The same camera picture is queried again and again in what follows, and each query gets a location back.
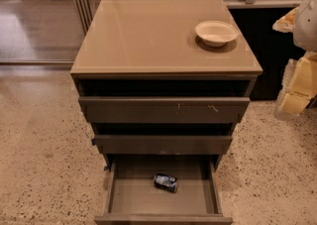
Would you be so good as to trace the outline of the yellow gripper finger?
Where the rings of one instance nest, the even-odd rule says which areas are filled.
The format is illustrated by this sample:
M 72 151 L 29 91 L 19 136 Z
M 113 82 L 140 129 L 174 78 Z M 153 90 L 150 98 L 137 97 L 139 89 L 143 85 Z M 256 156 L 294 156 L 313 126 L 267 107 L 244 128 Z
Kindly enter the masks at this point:
M 279 18 L 273 25 L 272 28 L 275 31 L 282 33 L 292 33 L 297 17 L 298 7 L 293 8 L 287 14 Z
M 317 53 L 306 52 L 285 67 L 282 88 L 276 99 L 276 118 L 299 116 L 317 95 Z

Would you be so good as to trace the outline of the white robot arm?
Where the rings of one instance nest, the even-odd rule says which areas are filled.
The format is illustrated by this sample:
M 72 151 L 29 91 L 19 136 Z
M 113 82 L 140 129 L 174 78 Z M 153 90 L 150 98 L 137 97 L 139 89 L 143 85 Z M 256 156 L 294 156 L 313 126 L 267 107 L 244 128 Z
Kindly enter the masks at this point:
M 317 0 L 303 0 L 278 19 L 272 28 L 291 33 L 294 44 L 305 50 L 299 60 L 291 58 L 288 61 L 276 99 L 274 116 L 279 120 L 291 120 L 299 116 L 317 95 Z

